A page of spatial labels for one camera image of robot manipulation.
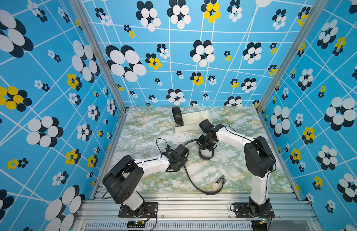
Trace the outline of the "long black leather belt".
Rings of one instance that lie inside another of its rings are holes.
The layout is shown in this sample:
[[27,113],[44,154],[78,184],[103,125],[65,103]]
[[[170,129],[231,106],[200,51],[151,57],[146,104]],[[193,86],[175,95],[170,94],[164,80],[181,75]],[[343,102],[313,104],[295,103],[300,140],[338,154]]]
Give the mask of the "long black leather belt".
[[184,125],[181,109],[178,106],[172,107],[172,115],[177,127]]

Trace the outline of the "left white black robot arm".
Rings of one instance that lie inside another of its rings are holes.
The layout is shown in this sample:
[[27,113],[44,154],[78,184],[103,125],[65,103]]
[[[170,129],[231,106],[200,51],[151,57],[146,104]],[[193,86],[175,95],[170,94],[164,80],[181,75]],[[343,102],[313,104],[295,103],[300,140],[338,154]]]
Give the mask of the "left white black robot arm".
[[108,197],[118,205],[123,204],[134,217],[148,212],[146,201],[136,190],[143,177],[157,172],[178,172],[186,162],[189,149],[180,144],[176,149],[167,149],[160,155],[148,159],[134,159],[124,156],[103,178]]

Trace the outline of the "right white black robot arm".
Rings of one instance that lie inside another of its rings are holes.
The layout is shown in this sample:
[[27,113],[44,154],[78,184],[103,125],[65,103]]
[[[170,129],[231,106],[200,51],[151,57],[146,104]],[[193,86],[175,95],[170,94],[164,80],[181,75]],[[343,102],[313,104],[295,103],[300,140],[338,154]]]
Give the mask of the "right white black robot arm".
[[224,142],[244,152],[246,167],[252,174],[248,211],[251,216],[260,217],[270,208],[269,177],[277,168],[276,159],[266,139],[262,136],[254,138],[242,135],[222,124],[214,126],[207,119],[202,121],[199,127],[203,134],[196,143],[201,159],[213,158],[218,142]]

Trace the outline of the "white compartment storage tray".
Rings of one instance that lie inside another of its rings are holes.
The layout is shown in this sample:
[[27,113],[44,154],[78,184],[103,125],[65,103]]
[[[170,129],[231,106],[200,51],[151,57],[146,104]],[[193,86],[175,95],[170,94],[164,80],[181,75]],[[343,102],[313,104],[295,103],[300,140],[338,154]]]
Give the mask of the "white compartment storage tray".
[[208,119],[210,123],[213,123],[213,119],[209,111],[198,111],[193,113],[181,113],[183,125],[179,126],[175,122],[175,132],[184,132],[184,131],[200,131],[201,128],[199,124]]

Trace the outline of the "left circuit board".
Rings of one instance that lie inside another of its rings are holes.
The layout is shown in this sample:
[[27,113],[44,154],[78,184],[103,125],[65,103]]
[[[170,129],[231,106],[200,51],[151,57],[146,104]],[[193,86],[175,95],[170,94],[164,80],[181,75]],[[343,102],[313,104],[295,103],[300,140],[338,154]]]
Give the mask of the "left circuit board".
[[129,220],[127,223],[128,229],[144,229],[146,226],[145,220]]

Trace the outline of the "circuit board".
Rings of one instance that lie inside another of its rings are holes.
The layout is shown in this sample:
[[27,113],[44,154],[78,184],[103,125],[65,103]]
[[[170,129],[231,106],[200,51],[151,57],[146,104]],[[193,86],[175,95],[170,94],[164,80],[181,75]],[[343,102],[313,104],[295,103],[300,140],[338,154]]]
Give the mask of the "circuit board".
[[268,224],[263,220],[253,220],[252,221],[253,231],[267,231]]
[[129,220],[127,223],[128,229],[144,229],[146,226],[145,220]]

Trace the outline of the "right circuit board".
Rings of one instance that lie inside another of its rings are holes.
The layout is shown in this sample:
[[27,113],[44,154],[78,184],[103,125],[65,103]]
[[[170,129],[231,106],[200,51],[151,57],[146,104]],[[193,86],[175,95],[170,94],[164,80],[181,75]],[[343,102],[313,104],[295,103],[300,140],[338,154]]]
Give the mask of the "right circuit board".
[[252,221],[253,231],[267,231],[268,224],[263,220],[253,220]]

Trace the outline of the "aluminium front frame rail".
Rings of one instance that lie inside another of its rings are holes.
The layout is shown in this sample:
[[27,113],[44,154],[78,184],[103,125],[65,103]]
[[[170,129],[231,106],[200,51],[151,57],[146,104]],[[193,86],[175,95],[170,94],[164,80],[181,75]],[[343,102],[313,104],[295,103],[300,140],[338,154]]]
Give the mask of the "aluminium front frame rail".
[[252,221],[263,220],[268,231],[321,231],[320,221],[311,203],[294,193],[270,194],[274,219],[236,218],[232,203],[247,203],[246,193],[204,195],[193,192],[142,193],[146,202],[157,202],[156,218],[150,218],[144,229],[128,229],[135,218],[119,218],[120,206],[112,199],[103,200],[97,193],[85,201],[79,211],[74,231],[253,231]]

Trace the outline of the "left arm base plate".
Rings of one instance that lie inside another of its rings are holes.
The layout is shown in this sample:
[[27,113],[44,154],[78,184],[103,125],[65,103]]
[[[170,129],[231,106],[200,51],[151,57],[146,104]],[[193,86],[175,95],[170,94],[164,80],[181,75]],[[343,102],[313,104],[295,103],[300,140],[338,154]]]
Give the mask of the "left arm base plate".
[[158,212],[157,202],[143,202],[136,210],[122,204],[118,214],[119,218],[156,218]]

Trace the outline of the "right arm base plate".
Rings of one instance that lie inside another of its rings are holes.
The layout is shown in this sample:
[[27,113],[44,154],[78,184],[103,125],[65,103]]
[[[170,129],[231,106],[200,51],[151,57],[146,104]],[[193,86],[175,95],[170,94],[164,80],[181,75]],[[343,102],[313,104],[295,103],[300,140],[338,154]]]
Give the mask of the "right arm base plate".
[[270,203],[257,205],[252,203],[232,203],[230,210],[235,213],[236,218],[274,219],[274,210]]

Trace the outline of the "right aluminium corner post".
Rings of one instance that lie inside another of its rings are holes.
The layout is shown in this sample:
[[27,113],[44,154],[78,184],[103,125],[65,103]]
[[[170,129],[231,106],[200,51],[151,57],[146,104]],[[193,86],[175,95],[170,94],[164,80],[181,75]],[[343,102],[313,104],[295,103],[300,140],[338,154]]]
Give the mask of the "right aluminium corner post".
[[291,47],[289,48],[288,52],[283,58],[280,67],[278,68],[276,76],[272,79],[262,99],[260,100],[260,104],[256,109],[259,115],[261,115],[261,111],[266,105],[266,103],[268,102],[268,100],[270,99],[276,85],[282,79],[284,73],[287,71],[287,68],[290,66],[292,60],[294,59],[294,56],[297,53],[298,48],[305,41],[310,30],[313,28],[314,24],[316,23],[318,17],[320,16],[322,10],[324,9],[327,3],[328,0],[315,1],[314,5],[311,8],[311,13],[309,14],[309,17],[307,18],[306,22],[304,23],[304,25],[296,35],[296,38],[294,39]]

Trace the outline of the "aluminium corner post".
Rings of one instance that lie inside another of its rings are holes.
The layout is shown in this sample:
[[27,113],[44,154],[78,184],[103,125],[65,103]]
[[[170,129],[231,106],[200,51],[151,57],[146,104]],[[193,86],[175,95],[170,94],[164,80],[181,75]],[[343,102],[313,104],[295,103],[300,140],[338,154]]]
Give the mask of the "aluminium corner post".
[[116,98],[116,101],[122,111],[122,115],[124,115],[126,113],[127,107],[122,99],[122,96],[118,92],[116,82],[112,76],[112,73],[111,73],[108,65],[107,65],[107,61],[103,57],[103,52],[102,52],[101,47],[99,46],[99,43],[97,41],[97,38],[93,32],[92,25],[87,18],[86,12],[83,9],[82,2],[77,1],[77,0],[70,0],[69,2],[72,6],[72,9],[75,12],[77,19],[81,22],[81,25],[83,26],[84,34],[85,34],[85,36],[86,36],[94,54],[95,54],[96,60],[98,61],[98,64],[100,65],[101,70],[103,71],[103,74],[106,78],[107,84],[110,87],[113,95]]
[[296,38],[294,39],[291,47],[289,48],[288,52],[283,58],[280,67],[278,68],[276,76],[272,79],[262,99],[260,100],[260,104],[256,109],[259,115],[261,115],[261,111],[266,105],[266,103],[268,102],[268,100],[270,99],[276,85],[282,79],[284,73],[287,71],[287,68],[290,66],[292,60],[294,59],[294,56],[297,53],[298,48],[305,41],[310,30],[313,28],[314,24],[316,23],[318,17],[320,16],[322,10],[324,9],[327,3],[328,0],[315,1],[314,5],[311,8],[311,13],[309,14],[309,17],[307,18],[306,22],[304,23],[304,25],[296,35]]

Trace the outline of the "left aluminium corner post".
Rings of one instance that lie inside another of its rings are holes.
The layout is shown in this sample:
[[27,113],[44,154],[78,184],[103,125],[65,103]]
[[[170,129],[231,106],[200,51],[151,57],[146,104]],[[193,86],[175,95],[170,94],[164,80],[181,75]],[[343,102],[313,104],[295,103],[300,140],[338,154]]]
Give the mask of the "left aluminium corner post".
[[116,82],[112,76],[112,73],[111,73],[108,65],[107,65],[107,61],[103,57],[103,52],[102,52],[101,47],[99,46],[99,43],[97,41],[97,38],[93,32],[92,25],[87,18],[86,12],[83,9],[82,2],[77,1],[77,0],[70,0],[69,2],[72,6],[72,9],[75,12],[77,19],[81,22],[81,25],[83,26],[84,34],[85,34],[85,36],[86,36],[94,54],[95,54],[96,60],[98,61],[98,64],[100,65],[101,70],[103,71],[103,74],[106,78],[107,84],[110,87],[113,95],[116,98],[116,101],[122,111],[122,115],[124,115],[126,113],[127,107],[122,99],[122,96],[118,92]]

